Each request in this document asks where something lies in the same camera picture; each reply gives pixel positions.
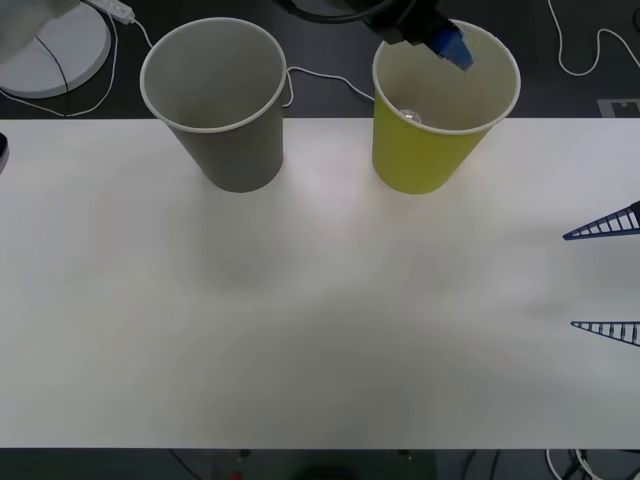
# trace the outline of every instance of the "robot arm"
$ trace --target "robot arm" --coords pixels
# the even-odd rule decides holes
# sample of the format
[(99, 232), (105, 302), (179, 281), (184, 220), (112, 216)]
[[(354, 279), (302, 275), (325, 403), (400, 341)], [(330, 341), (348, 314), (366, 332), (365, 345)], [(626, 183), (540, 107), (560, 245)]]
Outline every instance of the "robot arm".
[(303, 20), (332, 24), (362, 20), (389, 44), (402, 41), (424, 44), (462, 70), (473, 65), (462, 33), (436, 9), (438, 0), (344, 0), (354, 13), (339, 16), (302, 10), (294, 0), (275, 1)]

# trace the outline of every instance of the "white table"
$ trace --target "white table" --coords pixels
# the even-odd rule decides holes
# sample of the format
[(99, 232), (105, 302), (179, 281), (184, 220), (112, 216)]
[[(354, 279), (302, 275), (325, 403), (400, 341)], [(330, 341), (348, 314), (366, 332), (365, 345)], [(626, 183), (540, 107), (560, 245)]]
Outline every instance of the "white table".
[(392, 191), (371, 120), (287, 120), (225, 193), (159, 122), (2, 121), (0, 446), (637, 448), (640, 122), (508, 120)]

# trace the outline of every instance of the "round white base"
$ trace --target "round white base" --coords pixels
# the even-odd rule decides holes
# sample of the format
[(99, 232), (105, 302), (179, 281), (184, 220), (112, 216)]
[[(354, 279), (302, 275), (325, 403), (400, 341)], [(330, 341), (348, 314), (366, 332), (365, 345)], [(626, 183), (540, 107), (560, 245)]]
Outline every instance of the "round white base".
[[(111, 48), (109, 28), (100, 14), (84, 3), (51, 20), (38, 37), (60, 62), (69, 90), (95, 75)], [(48, 98), (66, 92), (58, 66), (35, 39), (0, 69), (0, 88), (23, 98)]]

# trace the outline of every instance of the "white cable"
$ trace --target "white cable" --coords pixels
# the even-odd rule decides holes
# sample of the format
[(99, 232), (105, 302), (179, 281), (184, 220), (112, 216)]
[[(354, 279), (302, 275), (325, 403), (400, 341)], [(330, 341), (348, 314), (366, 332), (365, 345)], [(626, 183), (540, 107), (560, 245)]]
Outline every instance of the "white cable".
[(102, 105), (102, 102), (104, 102), (109, 96), (109, 93), (111, 93), (111, 87), (113, 87), (113, 79), (116, 76), (116, 60), (118, 59), (118, 31), (116, 30), (116, 24), (113, 23), (113, 17), (111, 15), (107, 15), (107, 16), (109, 17), (109, 20), (111, 20), (111, 26), (113, 27), (113, 34), (115, 35), (115, 38), (116, 38), (114, 47), (113, 47), (113, 66), (111, 67), (111, 80), (109, 80), (109, 88), (107, 88), (107, 93), (104, 94), (104, 97), (102, 97), (100, 101), (95, 104), (95, 106), (83, 112), (72, 113), (71, 115), (67, 115), (67, 117), (79, 117), (80, 115), (85, 115), (87, 113), (93, 112), (100, 105)]
[(591, 470), (591, 467), (589, 466), (587, 461), (582, 458), (582, 453), (580, 453), (580, 450), (575, 450), (575, 452), (576, 452), (576, 458), (578, 459), (580, 466), (582, 466), (584, 471), (587, 472), (587, 474), (591, 477), (591, 480), (603, 480), (602, 478), (597, 476), (595, 473), (593, 473), (593, 470)]
[(25, 100), (20, 100), (19, 98), (12, 97), (11, 95), (6, 93), (2, 89), (0, 89), (0, 95), (2, 95), (5, 98), (8, 98), (9, 100), (13, 100), (14, 102), (22, 103), (23, 105), (28, 105), (29, 107), (37, 108), (38, 110), (42, 110), (44, 112), (53, 113), (54, 115), (57, 115), (58, 117), (64, 117), (63, 113), (58, 113), (58, 112), (56, 112), (54, 110), (51, 110), (49, 108), (41, 107), (40, 105), (36, 105), (34, 103), (29, 103), (29, 102), (27, 102)]
[(151, 40), (149, 40), (149, 35), (147, 34), (147, 30), (142, 26), (142, 24), (139, 21), (137, 21), (135, 18), (131, 19), (131, 23), (135, 23), (138, 27), (140, 27), (140, 30), (142, 30), (142, 33), (144, 34), (145, 40), (149, 44), (149, 48), (153, 48), (153, 43), (151, 43)]
[(289, 101), (283, 105), (284, 108), (290, 107), (293, 104), (293, 99), (295, 98), (295, 96), (293, 94), (293, 83), (291, 82), (291, 72), (303, 72), (303, 73), (306, 73), (308, 75), (313, 75), (314, 77), (330, 78), (332, 80), (341, 80), (344, 83), (346, 83), (347, 85), (349, 85), (349, 88), (351, 88), (351, 90), (353, 90), (357, 94), (362, 95), (365, 98), (368, 98), (372, 102), (375, 101), (375, 99), (371, 95), (367, 95), (366, 93), (364, 93), (362, 90), (360, 90), (358, 87), (356, 87), (353, 83), (351, 83), (349, 80), (347, 80), (344, 77), (339, 77), (337, 75), (327, 75), (327, 74), (318, 73), (318, 72), (312, 72), (311, 70), (307, 70), (306, 68), (302, 68), (302, 67), (289, 67), (287, 69), (287, 79), (289, 80)]
[(4, 96), (5, 98), (8, 98), (9, 100), (13, 100), (14, 102), (22, 103), (23, 105), (28, 105), (29, 107), (37, 108), (38, 110), (52, 113), (54, 115), (57, 115), (58, 117), (65, 117), (65, 116), (67, 118), (79, 117), (80, 115), (85, 115), (87, 113), (91, 113), (94, 110), (96, 110), (100, 105), (102, 105), (102, 102), (106, 100), (106, 98), (109, 96), (109, 93), (111, 93), (111, 87), (113, 87), (113, 79), (115, 78), (115, 74), (116, 74), (116, 61), (118, 59), (118, 31), (116, 30), (116, 24), (113, 22), (113, 18), (111, 17), (111, 15), (107, 14), (107, 17), (109, 17), (109, 20), (111, 21), (111, 26), (113, 27), (113, 34), (115, 36), (115, 42), (114, 42), (114, 48), (113, 48), (113, 66), (111, 67), (111, 80), (109, 81), (109, 88), (107, 88), (107, 93), (104, 94), (104, 96), (100, 99), (100, 101), (95, 104), (95, 106), (91, 107), (89, 110), (84, 110), (82, 112), (70, 113), (69, 115), (64, 115), (63, 113), (56, 112), (49, 108), (41, 107), (40, 105), (36, 105), (34, 103), (29, 103), (19, 98), (15, 98), (7, 94), (2, 89), (0, 89), (0, 94), (2, 94), (2, 96)]
[(596, 69), (596, 67), (598, 66), (598, 62), (600, 62), (600, 37), (602, 33), (608, 33), (609, 35), (613, 35), (618, 40), (620, 40), (622, 44), (627, 48), (629, 55), (631, 55), (631, 58), (633, 58), (633, 61), (636, 62), (636, 65), (638, 66), (638, 68), (640, 68), (640, 61), (638, 61), (636, 56), (633, 54), (633, 50), (631, 50), (631, 47), (627, 42), (625, 42), (624, 38), (622, 38), (616, 32), (609, 30), (608, 28), (601, 28), (600, 30), (598, 30), (598, 33), (596, 34), (596, 61), (593, 63), (593, 66), (586, 72), (582, 72), (582, 73), (572, 72), (569, 69), (567, 69), (567, 67), (564, 66), (564, 63), (562, 63), (562, 48), (564, 46), (563, 40), (562, 40), (562, 29), (560, 28), (560, 23), (558, 22), (558, 18), (556, 17), (556, 12), (553, 11), (553, 5), (551, 5), (551, 0), (547, 0), (547, 3), (549, 4), (549, 10), (551, 11), (551, 16), (553, 17), (553, 21), (555, 22), (556, 28), (558, 29), (558, 37), (560, 39), (560, 49), (558, 51), (558, 63), (560, 64), (560, 68), (562, 68), (566, 73), (574, 77), (584, 77), (585, 75), (589, 75), (591, 72), (593, 72)]
[(560, 476), (560, 474), (556, 471), (555, 467), (553, 466), (553, 463), (551, 462), (551, 450), (547, 449), (545, 454), (547, 457), (547, 465), (549, 466), (549, 470), (551, 470), (551, 473), (553, 474), (553, 476), (556, 477), (556, 480), (564, 480)]

